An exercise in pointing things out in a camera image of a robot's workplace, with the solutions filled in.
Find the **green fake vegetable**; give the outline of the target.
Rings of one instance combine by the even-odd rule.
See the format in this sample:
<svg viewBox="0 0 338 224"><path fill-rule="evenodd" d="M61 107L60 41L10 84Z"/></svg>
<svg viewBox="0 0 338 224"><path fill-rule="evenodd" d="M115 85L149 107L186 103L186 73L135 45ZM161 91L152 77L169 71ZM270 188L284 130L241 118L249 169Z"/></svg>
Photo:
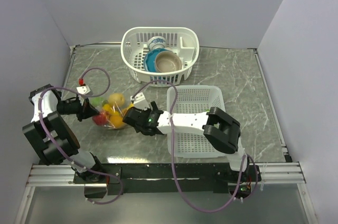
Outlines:
<svg viewBox="0 0 338 224"><path fill-rule="evenodd" d="M105 98L104 97L95 97L95 98L92 98L91 102L92 102L92 105L95 106L95 107L101 107L102 104L105 102Z"/></svg>

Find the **red fake apple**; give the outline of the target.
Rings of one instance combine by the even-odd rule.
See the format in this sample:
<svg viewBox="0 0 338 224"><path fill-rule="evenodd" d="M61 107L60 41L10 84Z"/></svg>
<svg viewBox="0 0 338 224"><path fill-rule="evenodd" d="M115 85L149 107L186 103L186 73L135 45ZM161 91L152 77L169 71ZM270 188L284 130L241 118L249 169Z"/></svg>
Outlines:
<svg viewBox="0 0 338 224"><path fill-rule="evenodd" d="M107 116L105 113L92 116L92 120L98 126L105 126L107 124Z"/></svg>

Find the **clear zip top bag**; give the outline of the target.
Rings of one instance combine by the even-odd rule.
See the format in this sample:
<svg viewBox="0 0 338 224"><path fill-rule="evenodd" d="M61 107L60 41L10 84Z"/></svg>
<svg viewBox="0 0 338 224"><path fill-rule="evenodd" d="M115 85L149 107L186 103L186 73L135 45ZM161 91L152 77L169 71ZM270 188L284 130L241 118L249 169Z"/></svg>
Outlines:
<svg viewBox="0 0 338 224"><path fill-rule="evenodd" d="M97 126L108 127L110 129L123 129L127 124L123 118L127 111L133 107L122 93L113 93L107 98L95 97L90 103L99 111L98 115L92 117L92 121Z"/></svg>

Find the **teal plate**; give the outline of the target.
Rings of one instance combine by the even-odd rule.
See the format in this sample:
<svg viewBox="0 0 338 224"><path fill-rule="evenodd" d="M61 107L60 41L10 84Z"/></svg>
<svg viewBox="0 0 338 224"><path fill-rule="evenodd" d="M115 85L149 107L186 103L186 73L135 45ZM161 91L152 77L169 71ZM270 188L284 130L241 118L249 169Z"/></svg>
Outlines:
<svg viewBox="0 0 338 224"><path fill-rule="evenodd" d="M155 49L147 53L144 57L144 69L147 72L157 72L155 68L155 59L159 53L168 51L167 49Z"/></svg>

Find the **blue white porcelain cup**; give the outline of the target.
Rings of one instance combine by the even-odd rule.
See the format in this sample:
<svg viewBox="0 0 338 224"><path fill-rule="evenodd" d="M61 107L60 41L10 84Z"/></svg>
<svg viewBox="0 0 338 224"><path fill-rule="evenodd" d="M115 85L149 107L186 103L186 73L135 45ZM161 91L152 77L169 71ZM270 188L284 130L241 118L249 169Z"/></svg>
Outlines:
<svg viewBox="0 0 338 224"><path fill-rule="evenodd" d="M166 47L166 38L162 36L154 36L147 41L147 47L150 51L163 49Z"/></svg>

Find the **tan fake potato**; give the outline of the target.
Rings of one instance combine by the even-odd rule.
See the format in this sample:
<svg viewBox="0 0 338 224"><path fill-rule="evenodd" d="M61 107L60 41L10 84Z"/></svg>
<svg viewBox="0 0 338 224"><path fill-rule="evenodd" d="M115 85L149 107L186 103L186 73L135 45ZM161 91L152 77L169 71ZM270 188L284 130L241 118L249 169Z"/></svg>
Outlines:
<svg viewBox="0 0 338 224"><path fill-rule="evenodd" d="M123 106L125 104L125 97L122 93L111 94L108 98L110 105Z"/></svg>

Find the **white oval dish basket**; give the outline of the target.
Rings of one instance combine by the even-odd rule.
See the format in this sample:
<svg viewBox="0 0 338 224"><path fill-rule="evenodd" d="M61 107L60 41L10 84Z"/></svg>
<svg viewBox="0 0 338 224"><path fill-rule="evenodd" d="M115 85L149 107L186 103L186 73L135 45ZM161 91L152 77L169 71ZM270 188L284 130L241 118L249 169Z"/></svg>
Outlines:
<svg viewBox="0 0 338 224"><path fill-rule="evenodd" d="M185 27L134 27L121 41L121 57L137 82L165 80L179 85L199 56L199 39Z"/></svg>

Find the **white rectangular mesh basket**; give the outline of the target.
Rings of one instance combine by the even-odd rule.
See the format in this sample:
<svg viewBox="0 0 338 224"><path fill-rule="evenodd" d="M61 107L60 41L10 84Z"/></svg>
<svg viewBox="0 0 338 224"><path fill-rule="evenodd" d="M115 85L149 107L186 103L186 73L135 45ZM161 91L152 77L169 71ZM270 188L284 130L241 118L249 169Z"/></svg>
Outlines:
<svg viewBox="0 0 338 224"><path fill-rule="evenodd" d="M182 158L217 158L225 154L217 151L203 135L207 112L217 107L225 111L222 91L208 85L182 85L167 90L167 110L173 102L175 129L174 156Z"/></svg>

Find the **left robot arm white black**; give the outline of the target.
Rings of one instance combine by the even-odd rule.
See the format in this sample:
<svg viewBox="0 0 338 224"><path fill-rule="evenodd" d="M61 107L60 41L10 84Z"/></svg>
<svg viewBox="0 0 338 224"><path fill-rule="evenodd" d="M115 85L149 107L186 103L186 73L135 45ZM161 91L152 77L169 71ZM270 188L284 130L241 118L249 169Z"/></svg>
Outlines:
<svg viewBox="0 0 338 224"><path fill-rule="evenodd" d="M42 164L69 165L85 182L98 183L105 179L105 169L96 156L80 148L79 141L62 118L76 115L78 121L99 115L89 102L76 95L62 100L62 93L51 84L33 90L29 101L34 106L31 122L22 132Z"/></svg>

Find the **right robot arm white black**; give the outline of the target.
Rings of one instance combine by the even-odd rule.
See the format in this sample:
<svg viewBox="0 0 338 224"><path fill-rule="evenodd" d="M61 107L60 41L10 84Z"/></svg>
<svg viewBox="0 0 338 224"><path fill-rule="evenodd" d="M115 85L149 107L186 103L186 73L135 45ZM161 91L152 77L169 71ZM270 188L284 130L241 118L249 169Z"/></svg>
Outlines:
<svg viewBox="0 0 338 224"><path fill-rule="evenodd" d="M243 181L249 176L249 156L241 145L240 123L218 107L211 107L202 113L173 113L159 110L156 103L152 108L130 108L123 122L137 133L146 136L169 135L171 156L175 156L175 142L178 134L202 136L214 149L226 155L232 177Z"/></svg>

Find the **beige bowl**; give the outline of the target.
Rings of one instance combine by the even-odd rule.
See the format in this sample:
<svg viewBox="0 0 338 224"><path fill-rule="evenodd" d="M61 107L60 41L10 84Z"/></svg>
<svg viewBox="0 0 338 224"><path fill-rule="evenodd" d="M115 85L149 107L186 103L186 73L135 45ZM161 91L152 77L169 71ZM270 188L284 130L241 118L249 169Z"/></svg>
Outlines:
<svg viewBox="0 0 338 224"><path fill-rule="evenodd" d="M178 71L182 69L182 61L174 52L164 51L156 57L155 68L159 73Z"/></svg>

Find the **yellow fake pepper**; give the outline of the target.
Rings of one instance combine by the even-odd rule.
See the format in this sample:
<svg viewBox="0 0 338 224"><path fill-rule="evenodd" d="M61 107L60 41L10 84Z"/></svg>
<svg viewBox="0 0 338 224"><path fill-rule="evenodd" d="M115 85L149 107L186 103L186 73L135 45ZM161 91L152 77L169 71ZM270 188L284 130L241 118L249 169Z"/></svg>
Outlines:
<svg viewBox="0 0 338 224"><path fill-rule="evenodd" d="M114 106L111 106L110 104L104 104L102 109L105 113L107 113L110 116L120 116L120 111Z"/></svg>

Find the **yellow orange fake mango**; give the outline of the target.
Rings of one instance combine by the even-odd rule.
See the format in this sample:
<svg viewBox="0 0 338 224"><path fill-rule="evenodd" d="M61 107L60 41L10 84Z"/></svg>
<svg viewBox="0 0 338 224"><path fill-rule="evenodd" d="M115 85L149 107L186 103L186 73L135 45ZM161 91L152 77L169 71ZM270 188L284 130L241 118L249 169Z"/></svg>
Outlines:
<svg viewBox="0 0 338 224"><path fill-rule="evenodd" d="M109 117L109 123L114 129L121 129L125 126L123 118L121 116L112 115Z"/></svg>

